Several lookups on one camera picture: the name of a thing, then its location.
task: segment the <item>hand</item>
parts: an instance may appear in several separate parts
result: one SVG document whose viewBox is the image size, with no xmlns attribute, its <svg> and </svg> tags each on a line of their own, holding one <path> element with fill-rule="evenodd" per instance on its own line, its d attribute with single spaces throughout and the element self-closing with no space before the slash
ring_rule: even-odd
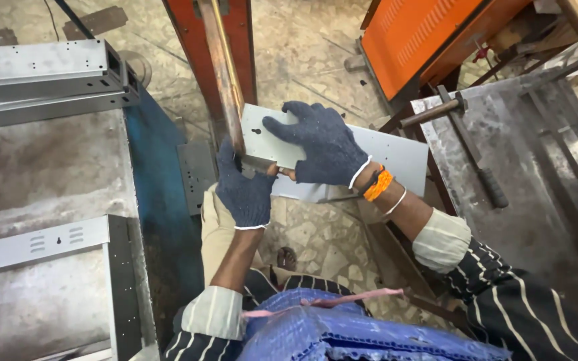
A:
<svg viewBox="0 0 578 361">
<path fill-rule="evenodd" d="M 279 139 L 304 149 L 307 159 L 298 160 L 292 179 L 351 188 L 359 171 L 369 163 L 369 156 L 356 144 L 341 115 L 320 103 L 309 106 L 295 101 L 286 102 L 283 111 L 298 117 L 298 124 L 285 125 L 268 116 L 262 124 Z"/>
<path fill-rule="evenodd" d="M 220 178 L 215 193 L 231 212 L 237 229 L 264 227 L 271 218 L 271 187 L 277 179 L 278 167 L 274 163 L 267 175 L 256 172 L 249 179 L 238 170 L 235 157 L 231 140 L 226 137 L 216 157 Z"/>
</svg>

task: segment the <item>white string bracelet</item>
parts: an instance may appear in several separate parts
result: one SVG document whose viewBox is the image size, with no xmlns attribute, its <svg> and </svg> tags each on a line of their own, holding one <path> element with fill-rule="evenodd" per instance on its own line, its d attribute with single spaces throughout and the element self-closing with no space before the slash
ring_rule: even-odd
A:
<svg viewBox="0 0 578 361">
<path fill-rule="evenodd" d="M 403 192 L 403 195 L 401 195 L 401 198 L 398 200 L 398 202 L 396 203 L 396 205 L 394 205 L 394 207 L 392 207 L 392 209 L 390 209 L 387 213 L 385 213 L 386 216 L 389 216 L 391 214 L 392 211 L 394 211 L 394 209 L 396 209 L 396 207 L 398 207 L 398 205 L 403 201 L 403 199 L 405 198 L 405 195 L 407 194 L 407 187 L 403 186 L 403 188 L 405 188 L 405 192 Z"/>
</svg>

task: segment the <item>bare foot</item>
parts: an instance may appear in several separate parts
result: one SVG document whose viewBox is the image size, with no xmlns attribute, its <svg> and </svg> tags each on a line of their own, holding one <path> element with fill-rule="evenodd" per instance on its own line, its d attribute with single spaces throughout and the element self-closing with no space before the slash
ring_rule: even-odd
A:
<svg viewBox="0 0 578 361">
<path fill-rule="evenodd" d="M 297 257 L 290 247 L 282 247 L 278 250 L 278 267 L 287 271 L 295 272 Z"/>
</svg>

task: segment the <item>hammer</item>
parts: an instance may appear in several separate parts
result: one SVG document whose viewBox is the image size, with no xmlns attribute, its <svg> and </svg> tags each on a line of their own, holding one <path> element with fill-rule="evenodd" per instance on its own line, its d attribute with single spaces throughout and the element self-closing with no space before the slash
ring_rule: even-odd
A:
<svg viewBox="0 0 578 361">
<path fill-rule="evenodd" d="M 461 92 L 456 93 L 456 98 L 447 103 L 443 103 L 434 108 L 428 109 L 419 114 L 413 115 L 409 118 L 403 119 L 397 123 L 398 129 L 410 127 L 411 125 L 424 123 L 425 121 L 436 119 L 439 116 L 444 116 L 449 111 L 465 112 L 468 110 L 468 101 L 463 99 Z"/>
</svg>

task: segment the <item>pink string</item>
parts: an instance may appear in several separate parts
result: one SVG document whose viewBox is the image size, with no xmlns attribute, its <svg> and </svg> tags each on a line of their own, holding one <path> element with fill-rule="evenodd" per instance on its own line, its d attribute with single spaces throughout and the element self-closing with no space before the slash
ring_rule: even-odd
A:
<svg viewBox="0 0 578 361">
<path fill-rule="evenodd" d="M 269 316 L 273 316 L 273 315 L 282 314 L 283 312 L 291 310 L 292 308 L 301 307 L 301 306 L 332 308 L 332 307 L 338 306 L 342 303 L 348 303 L 348 302 L 353 302 L 353 301 L 359 300 L 359 299 L 368 299 L 368 298 L 378 297 L 378 296 L 382 296 L 382 295 L 403 295 L 403 289 L 400 288 L 398 290 L 392 290 L 391 288 L 381 288 L 380 290 L 366 291 L 363 293 L 359 293 L 357 295 L 342 296 L 342 297 L 339 297 L 336 299 L 319 299 L 318 298 L 318 299 L 315 299 L 311 302 L 309 302 L 308 300 L 303 298 L 302 300 L 300 300 L 300 306 L 291 306 L 291 307 L 285 308 L 284 310 L 280 310 L 280 311 L 276 311 L 276 312 L 263 311 L 263 310 L 245 311 L 245 312 L 242 312 L 242 316 L 248 317 L 248 318 L 269 317 Z"/>
</svg>

